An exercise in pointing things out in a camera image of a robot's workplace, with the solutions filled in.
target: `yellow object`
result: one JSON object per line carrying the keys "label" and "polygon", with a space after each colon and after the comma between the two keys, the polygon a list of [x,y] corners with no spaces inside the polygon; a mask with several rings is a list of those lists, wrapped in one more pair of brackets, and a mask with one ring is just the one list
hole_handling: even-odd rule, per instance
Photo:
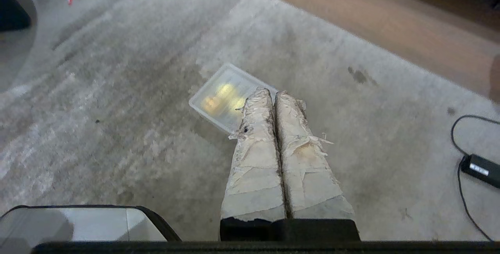
{"label": "yellow object", "polygon": [[203,109],[211,116],[218,115],[223,101],[218,97],[206,97],[203,100]]}
{"label": "yellow object", "polygon": [[234,114],[242,114],[243,110],[236,110],[236,108],[243,108],[245,105],[245,98],[236,97],[229,102],[229,110]]}
{"label": "yellow object", "polygon": [[216,97],[218,97],[219,99],[229,101],[236,95],[238,95],[238,91],[236,90],[236,87],[234,87],[230,83],[221,84],[219,85],[219,87],[217,87]]}

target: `white label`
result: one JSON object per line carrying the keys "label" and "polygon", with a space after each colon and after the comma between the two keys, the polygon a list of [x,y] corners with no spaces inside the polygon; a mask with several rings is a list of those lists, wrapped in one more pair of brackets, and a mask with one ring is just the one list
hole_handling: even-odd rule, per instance
{"label": "white label", "polygon": [[484,169],[482,167],[479,167],[479,166],[477,166],[477,165],[475,165],[473,163],[471,163],[469,167],[470,167],[470,169],[473,169],[476,172],[480,172],[481,174],[483,174],[485,176],[488,176],[488,174],[489,174],[488,170],[486,170],[486,169]]}

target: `gray carpet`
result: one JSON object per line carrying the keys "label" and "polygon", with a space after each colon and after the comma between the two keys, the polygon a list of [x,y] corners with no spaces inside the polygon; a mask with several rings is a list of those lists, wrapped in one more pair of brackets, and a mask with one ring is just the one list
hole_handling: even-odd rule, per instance
{"label": "gray carpet", "polygon": [[[32,47],[0,50],[0,213],[137,204],[184,240],[216,240],[235,143],[188,99],[230,62],[306,101],[362,239],[482,239],[449,129],[500,119],[490,101],[280,0],[33,1]],[[499,128],[467,121],[457,138],[500,161]],[[463,181],[500,239],[500,193]]]}

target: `wooden floor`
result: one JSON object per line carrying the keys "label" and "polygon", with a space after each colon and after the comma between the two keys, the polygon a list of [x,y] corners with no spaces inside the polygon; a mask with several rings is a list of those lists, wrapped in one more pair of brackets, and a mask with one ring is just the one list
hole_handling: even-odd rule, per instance
{"label": "wooden floor", "polygon": [[285,0],[500,102],[500,11],[485,0]]}

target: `clear plastic container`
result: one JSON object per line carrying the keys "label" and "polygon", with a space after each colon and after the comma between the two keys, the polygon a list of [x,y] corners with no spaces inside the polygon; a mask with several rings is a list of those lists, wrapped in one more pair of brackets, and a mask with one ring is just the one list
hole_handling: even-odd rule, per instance
{"label": "clear plastic container", "polygon": [[189,99],[189,105],[227,134],[233,134],[241,124],[243,112],[236,110],[257,87],[267,88],[273,102],[277,90],[245,71],[227,63]]}

